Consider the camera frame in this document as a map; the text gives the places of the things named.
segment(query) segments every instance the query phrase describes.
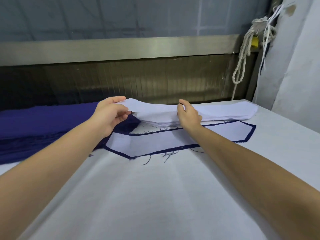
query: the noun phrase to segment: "cut fabric piece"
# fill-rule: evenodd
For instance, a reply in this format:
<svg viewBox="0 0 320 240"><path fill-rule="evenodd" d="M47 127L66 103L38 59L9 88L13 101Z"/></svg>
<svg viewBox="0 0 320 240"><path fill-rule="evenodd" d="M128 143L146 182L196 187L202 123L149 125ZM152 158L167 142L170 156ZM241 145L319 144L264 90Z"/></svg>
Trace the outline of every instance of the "cut fabric piece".
<svg viewBox="0 0 320 240"><path fill-rule="evenodd" d="M204 125L204 127L233 142L249 141L256 128L255 125L241 121ZM128 159L195 147L199 145L182 128L146 134L112 133L104 146L106 150Z"/></svg>
<svg viewBox="0 0 320 240"><path fill-rule="evenodd" d="M97 104L38 106L0 112L0 165L25 160L58 140L88 120ZM114 131L130 133L139 123L130 114ZM95 149L102 148L107 141L103 139Z"/></svg>
<svg viewBox="0 0 320 240"><path fill-rule="evenodd" d="M148 104L129 98L119 102L136 112L136 117L149 125L164 128L179 124L176 105ZM202 116L202 121L222 121L222 120L247 120L252 118L258 110L258 106L242 101L235 104L213 105L197 104L193 107Z"/></svg>

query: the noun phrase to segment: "white table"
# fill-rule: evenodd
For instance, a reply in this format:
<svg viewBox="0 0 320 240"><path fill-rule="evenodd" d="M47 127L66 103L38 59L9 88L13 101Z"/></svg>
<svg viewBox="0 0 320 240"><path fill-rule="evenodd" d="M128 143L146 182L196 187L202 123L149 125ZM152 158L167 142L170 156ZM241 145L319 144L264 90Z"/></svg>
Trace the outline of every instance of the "white table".
<svg viewBox="0 0 320 240"><path fill-rule="evenodd" d="M320 190L320 134L261 107L246 122L257 128L242 146ZM153 155L144 166L150 156L93 155L21 239L279 239L204 153Z"/></svg>

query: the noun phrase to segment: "blue fabric roll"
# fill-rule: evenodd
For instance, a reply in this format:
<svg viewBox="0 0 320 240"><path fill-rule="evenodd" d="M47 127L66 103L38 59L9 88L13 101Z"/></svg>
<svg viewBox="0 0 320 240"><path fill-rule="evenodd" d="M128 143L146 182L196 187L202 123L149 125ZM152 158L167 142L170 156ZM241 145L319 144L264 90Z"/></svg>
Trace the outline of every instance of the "blue fabric roll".
<svg viewBox="0 0 320 240"><path fill-rule="evenodd" d="M0 165L25 160L50 145L88 120L97 104L37 106L0 112ZM130 133L139 124L140 121L130 114L114 131ZM107 138L95 149L102 148L105 141Z"/></svg>

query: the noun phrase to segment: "hand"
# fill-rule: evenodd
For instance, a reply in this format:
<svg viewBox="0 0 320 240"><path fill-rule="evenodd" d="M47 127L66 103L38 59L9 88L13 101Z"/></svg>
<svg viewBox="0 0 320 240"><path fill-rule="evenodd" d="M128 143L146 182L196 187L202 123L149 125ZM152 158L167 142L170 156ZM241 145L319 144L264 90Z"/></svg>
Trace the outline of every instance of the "hand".
<svg viewBox="0 0 320 240"><path fill-rule="evenodd" d="M178 116L179 121L183 129L185 129L189 134L201 127L202 116L198 114L198 111L186 100L180 99L178 104Z"/></svg>
<svg viewBox="0 0 320 240"><path fill-rule="evenodd" d="M125 96L109 97L98 103L97 108L89 121L91 121L94 126L99 127L102 138L109 136L114 127L126 120L128 115L131 114L126 106L114 104L125 99Z"/></svg>

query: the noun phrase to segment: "forearm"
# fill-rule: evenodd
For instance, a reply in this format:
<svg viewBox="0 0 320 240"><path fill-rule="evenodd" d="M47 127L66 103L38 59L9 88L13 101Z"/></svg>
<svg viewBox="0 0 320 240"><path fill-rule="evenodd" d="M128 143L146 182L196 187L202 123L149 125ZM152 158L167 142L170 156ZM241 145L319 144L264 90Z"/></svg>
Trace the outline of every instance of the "forearm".
<svg viewBox="0 0 320 240"><path fill-rule="evenodd" d="M86 121L0 176L0 238L16 239L102 139Z"/></svg>
<svg viewBox="0 0 320 240"><path fill-rule="evenodd" d="M205 127L190 134L284 238L320 236L320 193L316 189L265 157Z"/></svg>

